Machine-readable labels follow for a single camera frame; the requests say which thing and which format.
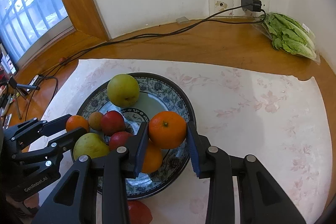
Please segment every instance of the plastic bag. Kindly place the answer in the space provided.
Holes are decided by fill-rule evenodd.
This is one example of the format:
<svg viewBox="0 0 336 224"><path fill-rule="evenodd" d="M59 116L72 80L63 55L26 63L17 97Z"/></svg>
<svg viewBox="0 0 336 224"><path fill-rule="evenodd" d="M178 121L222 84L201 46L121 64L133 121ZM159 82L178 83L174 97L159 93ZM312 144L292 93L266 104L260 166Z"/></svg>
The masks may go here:
<svg viewBox="0 0 336 224"><path fill-rule="evenodd" d="M320 64L315 35L305 24L284 14L267 13L265 21L254 27L272 40L276 50L301 55Z"/></svg>

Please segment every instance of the orange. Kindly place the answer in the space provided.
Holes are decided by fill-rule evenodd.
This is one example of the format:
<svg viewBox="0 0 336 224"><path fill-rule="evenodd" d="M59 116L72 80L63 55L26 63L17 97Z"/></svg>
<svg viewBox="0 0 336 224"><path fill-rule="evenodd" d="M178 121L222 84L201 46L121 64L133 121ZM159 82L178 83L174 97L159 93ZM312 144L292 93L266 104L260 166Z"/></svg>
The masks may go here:
<svg viewBox="0 0 336 224"><path fill-rule="evenodd" d="M92 112L89 116L89 125L94 130L101 130L100 121L103 117L103 113L100 112Z"/></svg>
<svg viewBox="0 0 336 224"><path fill-rule="evenodd" d="M75 128L78 128L78 127L85 128L87 133L90 130L89 122L85 118L79 115L71 116L67 120L67 123L65 124L65 130L67 132L74 130Z"/></svg>
<svg viewBox="0 0 336 224"><path fill-rule="evenodd" d="M141 172L146 174L153 173L160 168L161 164L161 150L149 140Z"/></svg>
<svg viewBox="0 0 336 224"><path fill-rule="evenodd" d="M149 122L148 135L157 147L174 149L184 141L187 123L176 112L159 112Z"/></svg>

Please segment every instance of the red fruit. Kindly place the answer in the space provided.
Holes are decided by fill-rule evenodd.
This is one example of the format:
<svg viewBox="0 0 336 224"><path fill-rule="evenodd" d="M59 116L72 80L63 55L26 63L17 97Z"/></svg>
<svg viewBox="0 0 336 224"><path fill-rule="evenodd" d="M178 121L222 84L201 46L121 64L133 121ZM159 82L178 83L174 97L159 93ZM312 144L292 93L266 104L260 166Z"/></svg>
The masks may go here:
<svg viewBox="0 0 336 224"><path fill-rule="evenodd" d="M137 200L127 201L131 224L149 224L153 220L151 210Z"/></svg>
<svg viewBox="0 0 336 224"><path fill-rule="evenodd" d="M114 133L126 129L124 117L115 110L106 112L100 120L100 125L107 136L112 136Z"/></svg>
<svg viewBox="0 0 336 224"><path fill-rule="evenodd" d="M67 59L65 57L61 57L59 60L58 60L58 63L59 64L62 64L66 61Z"/></svg>
<svg viewBox="0 0 336 224"><path fill-rule="evenodd" d="M131 136L132 134L127 131L114 133L109 142L110 150L117 149L119 146L125 146L127 139Z"/></svg>

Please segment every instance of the power adapter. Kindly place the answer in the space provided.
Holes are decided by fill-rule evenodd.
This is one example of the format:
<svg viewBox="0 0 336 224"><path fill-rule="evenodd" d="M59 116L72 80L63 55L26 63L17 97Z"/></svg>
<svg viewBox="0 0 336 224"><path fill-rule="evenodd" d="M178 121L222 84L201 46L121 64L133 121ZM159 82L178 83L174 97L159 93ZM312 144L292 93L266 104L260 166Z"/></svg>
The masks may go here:
<svg viewBox="0 0 336 224"><path fill-rule="evenodd" d="M252 12L261 12L261 0L241 0L241 6Z"/></svg>

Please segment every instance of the power cord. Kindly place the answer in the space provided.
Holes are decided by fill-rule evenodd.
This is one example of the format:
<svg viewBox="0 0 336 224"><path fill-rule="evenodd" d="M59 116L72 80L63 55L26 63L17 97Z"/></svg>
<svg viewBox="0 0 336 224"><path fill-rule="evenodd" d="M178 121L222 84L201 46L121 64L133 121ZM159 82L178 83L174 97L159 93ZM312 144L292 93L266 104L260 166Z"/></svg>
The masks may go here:
<svg viewBox="0 0 336 224"><path fill-rule="evenodd" d="M184 33L184 32L187 32L189 30L191 30L192 28L200 25L201 23L203 22L207 22L207 21L214 21L214 22L220 22L220 23L225 23L225 24L257 24L257 23L262 23L265 21L266 19L266 12L260 8L261 6L261 2L259 5L256 5L256 3L246 3L244 5L241 5L241 6L238 6L238 7L234 7L234 8L230 8L230 9L226 9L226 10L223 10L223 11L219 11L213 15L210 15L209 17L205 18L205 19L202 19L200 20L199 22L196 22L192 25L189 25L187 27L184 27L184 28L181 28L179 30L176 30L174 32L170 32L170 33L144 33L144 34L139 34L139 35L135 35L133 37L129 37L129 38L126 38L126 39L122 39L122 40L118 40L118 41L112 41L113 39L110 39L109 41L106 41L106 42L103 42L103 43L100 43L96 46L93 46L93 47L89 47L87 49L84 49L84 50L81 50L73 55L71 55L70 57L68 57L65 61L63 61L61 64L58 64L57 66L55 66L53 69L50 70L50 72L47 73L47 75L43 76L41 82L45 79L50 79L50 78L53 78L53 79L56 79L56 85L55 85L55 90L54 90L54 94L50 100L50 102L52 101L52 99L54 98L56 92L57 92L57 89L58 89L58 79L55 77L55 75L59 72L59 70L67 65L68 63L74 61L74 60L77 60L78 58L82 57L84 54L87 54L88 52L96 49L96 48L99 48L99 47L103 47L103 46L108 46L108 45L113 45L113 44L117 44L117 43L121 43L121 42L126 42L126 41L131 41L131 40L135 40L135 39L140 39L140 38L155 38L155 37L167 37L167 36L171 36L171 35L175 35L175 34L180 34L180 33ZM232 22L232 21L222 21L222 20L217 20L217 19L211 19L219 14L222 14L224 12L228 12L228 11L231 11L231 10L236 10L236 9L239 9L239 8L244 8L244 7L247 7L249 10L252 10L252 9L257 9L258 10L253 10L253 11L262 11L264 14L263 14L263 18L258 20L258 21L251 21L251 22ZM53 75L51 76L48 76L50 75L54 70L58 69ZM28 109L29 109L29 106L30 106L30 103L31 103L31 100L34 96L34 93L35 93L35 90L33 91L33 93L31 94L31 97L29 99L29 102L28 102L28 106L27 106L27 110L26 110L26 116L25 116L25 121L27 119L27 114L28 114Z"/></svg>

